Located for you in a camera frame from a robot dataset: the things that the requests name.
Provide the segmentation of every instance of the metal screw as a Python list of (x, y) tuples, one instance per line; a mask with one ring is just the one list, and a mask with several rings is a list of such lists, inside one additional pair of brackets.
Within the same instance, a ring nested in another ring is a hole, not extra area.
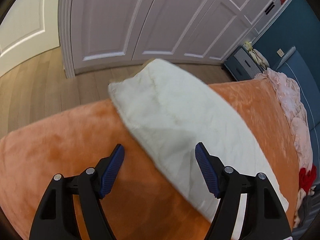
[(233, 173), (233, 168), (227, 166), (227, 167), (224, 168), (224, 171), (225, 171), (226, 173)]
[(94, 173), (94, 168), (87, 168), (87, 170), (85, 171), (86, 174), (92, 174)]
[(59, 179), (61, 179), (61, 174), (56, 174), (54, 177), (53, 177), (53, 179), (54, 180), (59, 180)]
[(258, 177), (259, 177), (260, 179), (265, 179), (267, 176), (266, 176), (264, 173), (260, 172), (260, 173), (258, 174)]

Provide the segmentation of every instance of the orange blanket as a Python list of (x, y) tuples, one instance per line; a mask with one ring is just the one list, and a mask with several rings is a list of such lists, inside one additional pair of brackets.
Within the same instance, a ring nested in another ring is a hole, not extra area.
[[(210, 85), (255, 135), (289, 202), (290, 225), (299, 190), (299, 165), (284, 113), (268, 80)], [(114, 187), (101, 201), (117, 239), (202, 240), (210, 226), (154, 167), (124, 127), (110, 100), (80, 106), (10, 133), (0, 141), (0, 206), (28, 239), (41, 197), (56, 173), (80, 174), (115, 145), (125, 159)], [(80, 234), (89, 239), (74, 197)]]

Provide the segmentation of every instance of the drawer handle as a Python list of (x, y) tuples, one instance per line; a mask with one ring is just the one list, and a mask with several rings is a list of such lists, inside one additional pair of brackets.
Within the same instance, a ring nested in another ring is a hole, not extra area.
[(268, 15), (269, 12), (271, 12), (271, 10), (274, 8), (274, 6), (275, 6), (274, 2), (270, 3), (268, 8), (264, 11), (266, 13), (266, 15)]
[(242, 73), (238, 70), (238, 68), (236, 68), (236, 70), (238, 71), (238, 73), (240, 74), (240, 76), (242, 76)]
[(250, 64), (246, 60), (244, 60), (244, 62), (248, 65), (248, 67), (251, 67)]

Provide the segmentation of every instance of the blue nightstand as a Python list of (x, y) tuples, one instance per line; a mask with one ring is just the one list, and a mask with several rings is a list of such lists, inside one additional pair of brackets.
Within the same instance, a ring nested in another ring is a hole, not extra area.
[(231, 54), (224, 65), (237, 81), (253, 79), (264, 70), (255, 63), (248, 51), (241, 46)]

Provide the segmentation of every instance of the white wardrobe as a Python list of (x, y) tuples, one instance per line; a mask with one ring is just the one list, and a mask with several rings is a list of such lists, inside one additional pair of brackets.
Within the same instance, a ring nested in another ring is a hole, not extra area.
[(218, 64), (291, 0), (72, 0), (75, 73), (150, 58)]

